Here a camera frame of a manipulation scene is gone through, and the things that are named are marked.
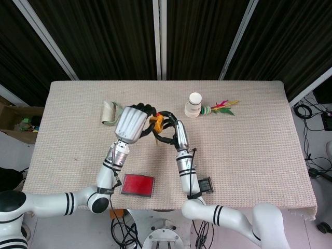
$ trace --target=robotic hand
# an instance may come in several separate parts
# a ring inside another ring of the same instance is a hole
[[[115,129],[118,141],[110,147],[97,176],[97,190],[88,199],[88,207],[94,213],[104,212],[114,189],[121,185],[118,173],[121,171],[127,155],[129,144],[136,143],[148,135],[154,128],[151,124],[143,131],[144,124],[150,115],[156,115],[156,109],[142,103],[124,108]]]
[[[283,218],[280,210],[269,203],[257,204],[253,209],[253,224],[251,225],[244,214],[235,209],[221,205],[205,205],[199,188],[196,170],[192,168],[193,154],[190,153],[189,143],[183,123],[172,113],[159,112],[168,117],[164,128],[173,126],[173,137],[161,137],[154,131],[156,139],[172,144],[177,150],[177,167],[181,179],[182,190],[188,200],[182,206],[182,214],[187,219],[200,219],[218,226],[232,229],[254,242],[263,249],[289,249]]]

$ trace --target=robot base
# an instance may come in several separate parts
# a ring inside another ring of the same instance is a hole
[[[129,210],[137,230],[142,249],[189,249],[191,220],[186,219],[181,210],[153,211]]]

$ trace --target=beige fabric tablecloth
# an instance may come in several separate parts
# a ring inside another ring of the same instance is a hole
[[[184,105],[192,92],[203,104],[240,100],[235,116],[210,114],[190,119]],[[215,192],[207,204],[251,208],[270,202],[314,218],[315,195],[306,170],[291,110],[280,81],[57,81],[51,85],[24,191],[58,193],[95,185],[115,127],[101,124],[103,101],[123,106],[143,102],[182,120],[195,156],[198,177],[210,176]],[[165,134],[173,134],[171,129]],[[155,178],[152,198],[112,196],[114,208],[180,209],[182,193],[174,147],[152,134],[130,145],[121,171]]]

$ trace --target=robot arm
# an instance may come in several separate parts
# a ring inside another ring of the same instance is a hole
[[[169,117],[168,122],[175,128],[172,139],[161,137],[156,132],[154,135],[164,143],[174,144],[177,150],[176,162],[182,190],[188,196],[188,200],[182,206],[182,214],[187,219],[200,219],[232,229],[263,249],[289,249],[282,214],[276,206],[269,203],[257,204],[253,209],[251,225],[247,217],[238,210],[221,205],[205,205],[196,169],[192,168],[193,156],[189,151],[189,142],[183,123],[169,112],[160,113]]]
[[[127,106],[119,120],[115,142],[97,176],[97,186],[90,186],[77,192],[55,195],[36,195],[31,193],[5,191],[0,193],[0,248],[27,248],[21,233],[23,214],[32,211],[38,217],[52,217],[73,214],[80,205],[87,205],[94,213],[108,208],[114,188],[121,185],[118,174],[127,155],[129,144],[148,135],[154,128],[151,124],[143,131],[146,119],[156,110],[150,105]]]

